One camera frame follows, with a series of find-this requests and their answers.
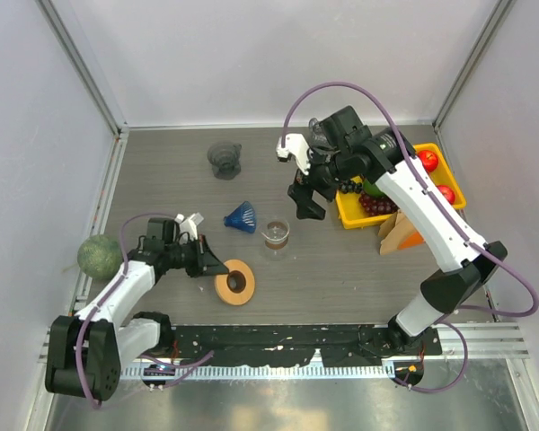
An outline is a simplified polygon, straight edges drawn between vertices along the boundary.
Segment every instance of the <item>blue shuttlecock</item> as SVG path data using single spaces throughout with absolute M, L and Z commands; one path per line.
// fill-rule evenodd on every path
M 224 217 L 224 226 L 234 227 L 247 233 L 254 233 L 257 221 L 252 204 L 247 200 L 243 202 L 232 214 Z

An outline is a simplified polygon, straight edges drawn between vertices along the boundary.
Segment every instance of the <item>red apple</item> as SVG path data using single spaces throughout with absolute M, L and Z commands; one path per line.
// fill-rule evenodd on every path
M 443 194 L 446 201 L 453 205 L 455 202 L 455 193 L 448 186 L 437 186 L 437 188 Z
M 420 151 L 417 156 L 421 159 L 421 163 L 427 172 L 433 172 L 435 169 L 437 169 L 437 165 L 439 164 L 437 154 L 429 150 L 423 150 Z

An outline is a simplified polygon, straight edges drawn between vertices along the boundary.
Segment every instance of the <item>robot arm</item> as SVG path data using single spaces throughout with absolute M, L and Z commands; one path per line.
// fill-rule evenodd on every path
M 86 316 L 97 309 L 87 331 L 84 370 L 96 400 L 107 400 L 116 390 L 121 367 L 144 352 L 164 355 L 173 344 L 170 319 L 159 312 L 140 312 L 125 328 L 121 324 L 144 293 L 173 268 L 185 268 L 190 277 L 227 274 L 227 267 L 212 253 L 206 237 L 198 234 L 200 214 L 178 215 L 175 220 L 152 218 L 146 235 L 128 254 L 118 274 L 96 298 L 75 316 L 59 316 L 50 327 L 46 389 L 83 397 L 75 363 L 75 344 Z M 117 289 L 101 306 L 112 286 L 127 269 Z
M 296 158 L 298 169 L 287 194 L 296 202 L 297 218 L 323 220 L 325 210 L 312 200 L 313 193 L 317 191 L 332 201 L 340 181 L 362 176 L 408 216 L 436 258 L 439 271 L 421 284 L 421 292 L 389 322 L 393 346 L 407 346 L 481 287 L 496 266 L 469 247 L 446 215 L 437 209 L 404 161 L 391 129 L 373 136 L 351 107 L 336 112 L 320 126 L 331 147 L 329 151 L 313 149 L 298 134 L 287 135 L 283 145 L 278 143 L 281 162 Z M 505 259 L 507 250 L 503 244 L 488 244 L 454 211 L 429 179 L 411 144 L 404 137 L 403 140 L 414 169 L 446 208 L 447 215 L 462 227 L 470 242 L 484 244 L 495 257 Z

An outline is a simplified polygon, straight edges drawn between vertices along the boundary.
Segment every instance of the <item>yellow bin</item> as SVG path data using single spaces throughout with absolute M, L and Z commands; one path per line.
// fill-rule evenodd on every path
M 462 209 L 467 205 L 464 194 L 459 189 L 459 185 L 451 173 L 449 166 L 447 166 L 446 160 L 441 154 L 441 150 L 435 144 L 419 144 L 414 145 L 415 151 L 418 153 L 423 150 L 430 150 L 437 154 L 439 159 L 439 165 L 437 168 L 429 174 L 429 177 L 436 185 L 448 186 L 455 193 L 455 202 L 453 208 Z M 353 179 L 355 182 L 361 182 L 361 179 L 356 177 Z M 383 223 L 389 218 L 390 215 L 376 215 L 371 217 L 367 214 L 366 210 L 361 206 L 358 201 L 358 193 L 339 193 L 335 197 L 335 203 L 340 210 L 340 219 L 343 223 L 343 227 L 346 229 L 357 229 L 358 227 L 375 226 Z

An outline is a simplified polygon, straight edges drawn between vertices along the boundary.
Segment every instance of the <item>wall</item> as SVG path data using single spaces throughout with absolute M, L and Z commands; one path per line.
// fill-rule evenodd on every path
M 130 126 L 283 122 L 312 85 L 364 85 L 397 120 L 432 120 L 495 0 L 56 0 L 75 9 Z M 307 101 L 298 119 L 353 104 Z
M 38 6 L 0 2 L 0 430 L 23 429 L 112 137 Z
M 539 0 L 516 2 L 443 126 L 469 221 L 501 239 L 508 262 L 539 292 Z M 499 272 L 500 309 L 524 310 L 525 289 Z M 521 326 L 539 373 L 539 312 Z

